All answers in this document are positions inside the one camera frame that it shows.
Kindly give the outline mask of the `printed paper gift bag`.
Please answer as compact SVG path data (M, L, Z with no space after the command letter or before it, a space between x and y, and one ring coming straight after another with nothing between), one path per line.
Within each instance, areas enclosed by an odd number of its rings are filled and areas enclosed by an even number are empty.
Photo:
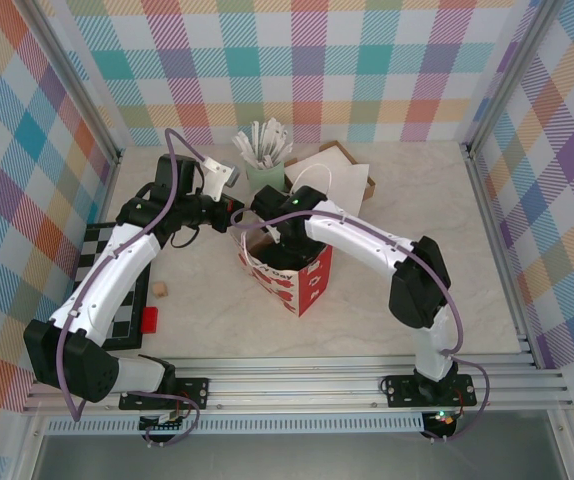
M237 220L246 224L266 222L251 210L251 205L250 210L238 216ZM324 249L307 266L268 266L261 263L254 250L278 242L279 237L273 225L269 225L260 229L239 230L234 239L244 271L288 311L300 317L327 288L333 249L321 242Z

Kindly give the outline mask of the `mint green holder cup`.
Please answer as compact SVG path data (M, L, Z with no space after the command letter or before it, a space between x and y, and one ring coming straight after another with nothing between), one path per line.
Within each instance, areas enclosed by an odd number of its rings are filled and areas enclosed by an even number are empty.
M269 169L259 169L246 163L245 169L249 189L252 193L261 190L265 186L271 186L278 191L285 189L285 167L283 163L279 163Z

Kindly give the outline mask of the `white napkin stack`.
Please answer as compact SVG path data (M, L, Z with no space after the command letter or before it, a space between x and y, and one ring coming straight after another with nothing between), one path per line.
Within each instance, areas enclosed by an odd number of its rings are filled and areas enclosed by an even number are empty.
M343 168L354 165L353 161L350 160L338 146L332 146L330 148L319 151L310 157L300 160L299 164L302 166L321 164L327 166L330 169Z

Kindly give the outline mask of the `brown cardboard napkin tray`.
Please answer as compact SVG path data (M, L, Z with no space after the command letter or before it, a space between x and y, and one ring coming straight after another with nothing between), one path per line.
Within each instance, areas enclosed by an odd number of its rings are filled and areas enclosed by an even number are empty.
M322 151L324 149L330 148L332 146L338 146L345 153L345 155L350 160L353 161L354 165L358 165L359 167L363 167L366 169L366 184L365 184L364 193L363 193L363 200L368 200L368 199L372 198L374 195L374 192L375 192L376 182L369 175L369 165L366 163L358 162L351 155L351 153L347 150L347 148L345 146L343 146L337 140L330 141L330 142L327 142L327 143L321 145L318 149L318 152ZM301 164L299 164L299 161L300 160L298 160L297 158L293 158L291 160L286 161L284 164L284 166L285 166L285 185L287 187L292 187L295 180L296 180L296 177L301 173L302 170L304 170L306 167L308 167L308 166L302 166Z

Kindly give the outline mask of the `black grey chessboard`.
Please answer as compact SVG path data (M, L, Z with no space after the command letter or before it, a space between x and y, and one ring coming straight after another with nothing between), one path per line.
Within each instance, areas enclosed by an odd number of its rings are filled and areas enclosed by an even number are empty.
M72 291L75 291L104 251L114 223L89 224L79 255ZM112 319L103 348L107 351L136 350L142 346L143 311L147 305L150 266L147 266L129 288Z

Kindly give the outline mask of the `small electronics board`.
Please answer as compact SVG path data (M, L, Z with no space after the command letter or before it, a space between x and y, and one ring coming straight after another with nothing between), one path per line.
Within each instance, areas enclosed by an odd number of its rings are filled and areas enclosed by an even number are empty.
M138 430L151 434L179 434L189 426L186 414L146 412L138 420Z
M421 434L431 440L444 440L455 434L459 414L456 412L436 411L423 414Z

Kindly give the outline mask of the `grey metal panel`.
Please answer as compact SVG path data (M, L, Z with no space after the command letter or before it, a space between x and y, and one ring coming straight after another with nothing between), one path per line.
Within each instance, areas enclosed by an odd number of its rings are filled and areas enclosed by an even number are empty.
M195 436L170 448L138 437L48 437L32 480L567 480L544 442L482 437L431 445L396 435Z

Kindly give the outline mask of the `aluminium side rail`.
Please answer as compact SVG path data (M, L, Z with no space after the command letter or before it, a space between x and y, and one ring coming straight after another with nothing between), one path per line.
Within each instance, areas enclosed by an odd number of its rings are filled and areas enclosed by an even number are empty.
M77 282L77 271L79 268L80 257L83 254L83 245L85 242L84 238L87 229L92 224L102 223L107 216L108 204L111 201L111 197L113 195L113 190L117 181L119 169L122 160L124 159L124 153L124 150L120 151L119 155L108 167L106 182L104 184L98 185L98 190L96 191L96 194L92 200L90 211L84 220L84 224L80 233L79 245L76 250L76 256L71 271L71 279L66 291L67 295L64 297L65 301L69 300L72 297L73 292L76 290L75 283Z
M511 273L511 265L505 251L501 231L493 215L491 200L482 181L474 155L468 150L466 145L461 145L460 149L517 335L527 343L534 365L537 368L542 368L542 358L538 345L534 344L532 339L532 331L526 316L526 310Z

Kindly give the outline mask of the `aluminium mounting rail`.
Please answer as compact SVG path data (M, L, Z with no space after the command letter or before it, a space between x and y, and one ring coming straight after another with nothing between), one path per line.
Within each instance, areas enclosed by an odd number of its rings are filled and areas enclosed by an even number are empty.
M568 409L572 396L557 370L537 367L528 352L466 355L478 396L497 411ZM406 374L411 356L174 360L182 377L209 380L210 413L312 413L383 410L382 377Z

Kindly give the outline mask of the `aluminium frame post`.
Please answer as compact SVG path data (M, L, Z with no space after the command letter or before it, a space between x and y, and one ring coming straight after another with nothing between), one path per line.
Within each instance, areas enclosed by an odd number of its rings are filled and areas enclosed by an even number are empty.
M112 139L83 82L76 72L66 50L61 45L48 17L43 13L37 0L13 0L20 14L37 37L45 51L52 68L59 76L73 102L79 108L81 116L89 126L101 150L113 166L120 163L121 150Z
M516 1L475 96L476 111L467 116L467 130L459 135L467 160L481 151L565 1Z

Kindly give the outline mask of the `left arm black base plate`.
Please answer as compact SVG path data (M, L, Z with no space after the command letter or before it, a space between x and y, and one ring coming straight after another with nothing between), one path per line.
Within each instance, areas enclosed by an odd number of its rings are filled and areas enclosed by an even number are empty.
M127 393L119 399L120 410L175 410L187 407L187 404L177 400L184 397L192 400L199 409L205 409L209 394L208 378L176 378L173 383L161 385L159 389L147 395Z

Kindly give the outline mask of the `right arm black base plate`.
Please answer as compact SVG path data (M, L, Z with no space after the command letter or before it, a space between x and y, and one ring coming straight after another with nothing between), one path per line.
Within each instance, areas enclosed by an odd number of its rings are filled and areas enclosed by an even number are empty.
M457 374L439 382L414 375L390 375L381 382L390 408L473 407L477 397L470 375Z

